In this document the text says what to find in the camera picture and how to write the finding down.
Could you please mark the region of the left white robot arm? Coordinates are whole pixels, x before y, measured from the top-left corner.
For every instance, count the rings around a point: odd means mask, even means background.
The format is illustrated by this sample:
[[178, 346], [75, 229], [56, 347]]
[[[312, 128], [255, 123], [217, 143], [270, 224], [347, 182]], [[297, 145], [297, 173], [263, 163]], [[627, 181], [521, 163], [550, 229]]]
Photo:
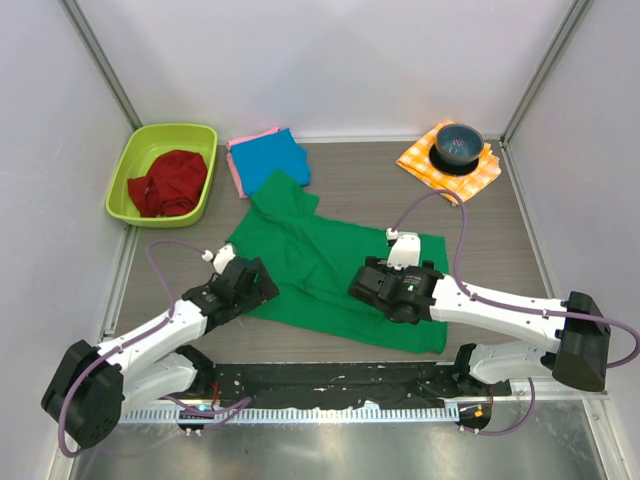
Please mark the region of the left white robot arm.
[[157, 399], [185, 394], [200, 399], [214, 383], [214, 364], [192, 346], [276, 298], [279, 289], [258, 259], [217, 262], [210, 279], [187, 290], [142, 326], [99, 345], [72, 344], [41, 400], [57, 423], [58, 445], [69, 458], [102, 442], [122, 416]]

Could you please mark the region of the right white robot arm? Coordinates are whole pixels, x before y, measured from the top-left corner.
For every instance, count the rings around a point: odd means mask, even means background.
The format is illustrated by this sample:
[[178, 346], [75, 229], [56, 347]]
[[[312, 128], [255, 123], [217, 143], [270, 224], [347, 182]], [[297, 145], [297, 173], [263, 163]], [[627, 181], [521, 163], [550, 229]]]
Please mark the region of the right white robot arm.
[[566, 300], [536, 299], [488, 290], [494, 302], [504, 304], [497, 307], [479, 300], [483, 289], [470, 290], [465, 294], [428, 261], [394, 269], [369, 257], [348, 293], [394, 323], [459, 323], [513, 337], [507, 344], [459, 349], [451, 380], [462, 394], [524, 377], [551, 377], [586, 392], [604, 390], [611, 330], [599, 322], [602, 313], [591, 296], [573, 292]]

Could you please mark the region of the orange checkered cloth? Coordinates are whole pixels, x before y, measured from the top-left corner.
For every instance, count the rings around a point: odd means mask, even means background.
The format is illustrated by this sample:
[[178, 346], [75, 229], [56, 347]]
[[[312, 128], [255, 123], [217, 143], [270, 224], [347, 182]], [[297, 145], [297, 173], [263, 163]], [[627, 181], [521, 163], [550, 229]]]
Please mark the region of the orange checkered cloth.
[[429, 152], [436, 145], [436, 135], [453, 121], [437, 124], [429, 132], [411, 145], [397, 160], [396, 164], [433, 190], [447, 189], [455, 192], [464, 202], [470, 200], [501, 174], [500, 160], [492, 147], [485, 142], [479, 156], [478, 166], [469, 174], [448, 175], [435, 168]]

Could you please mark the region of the pink t shirt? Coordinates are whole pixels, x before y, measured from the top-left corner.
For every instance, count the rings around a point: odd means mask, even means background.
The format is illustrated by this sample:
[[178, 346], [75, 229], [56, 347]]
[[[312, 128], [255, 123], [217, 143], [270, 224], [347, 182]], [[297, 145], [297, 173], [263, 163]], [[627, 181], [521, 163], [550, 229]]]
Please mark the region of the pink t shirt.
[[226, 162], [227, 162], [227, 166], [229, 168], [229, 171], [231, 173], [231, 177], [233, 179], [236, 191], [238, 193], [238, 196], [240, 199], [246, 199], [247, 195], [245, 193], [244, 187], [243, 187], [243, 183], [242, 183], [242, 179], [241, 176], [239, 174], [238, 168], [236, 166], [236, 162], [234, 160], [233, 154], [232, 154], [232, 148], [236, 145], [239, 144], [243, 144], [258, 138], [262, 138], [265, 136], [269, 136], [269, 135], [273, 135], [276, 133], [279, 133], [281, 131], [280, 127], [273, 127], [270, 128], [268, 130], [265, 130], [259, 134], [255, 134], [255, 135], [250, 135], [250, 136], [244, 136], [244, 137], [238, 137], [235, 138], [233, 140], [230, 140], [226, 143], [226, 149], [227, 149], [227, 154], [226, 154]]

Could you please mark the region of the dark blue ceramic bowl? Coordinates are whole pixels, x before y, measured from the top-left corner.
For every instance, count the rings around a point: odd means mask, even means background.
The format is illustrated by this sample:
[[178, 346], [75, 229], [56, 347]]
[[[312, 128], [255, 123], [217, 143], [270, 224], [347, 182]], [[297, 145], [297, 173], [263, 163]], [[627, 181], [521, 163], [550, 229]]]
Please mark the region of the dark blue ceramic bowl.
[[484, 139], [474, 128], [453, 123], [438, 130], [435, 147], [439, 157], [446, 163], [462, 166], [479, 158], [484, 149]]

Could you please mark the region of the green t shirt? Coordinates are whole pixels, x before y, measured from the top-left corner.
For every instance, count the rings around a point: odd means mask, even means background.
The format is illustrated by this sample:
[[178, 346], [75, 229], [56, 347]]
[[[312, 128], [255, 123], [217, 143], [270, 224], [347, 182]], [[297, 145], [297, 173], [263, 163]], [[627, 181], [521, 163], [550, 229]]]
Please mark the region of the green t shirt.
[[441, 353], [443, 322], [393, 323], [348, 294], [366, 257], [388, 255], [384, 231], [322, 217], [317, 196], [277, 171], [252, 196], [228, 241], [244, 258], [259, 258], [279, 289], [252, 311], [270, 320], [406, 352]]

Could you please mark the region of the blue t shirt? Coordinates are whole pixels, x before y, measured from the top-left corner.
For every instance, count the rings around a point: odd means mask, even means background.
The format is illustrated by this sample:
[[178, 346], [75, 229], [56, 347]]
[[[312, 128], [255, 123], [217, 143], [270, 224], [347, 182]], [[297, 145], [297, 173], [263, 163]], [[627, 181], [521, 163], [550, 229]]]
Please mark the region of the blue t shirt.
[[247, 198], [280, 170], [300, 186], [311, 184], [311, 168], [307, 151], [299, 146], [288, 128], [232, 148]]

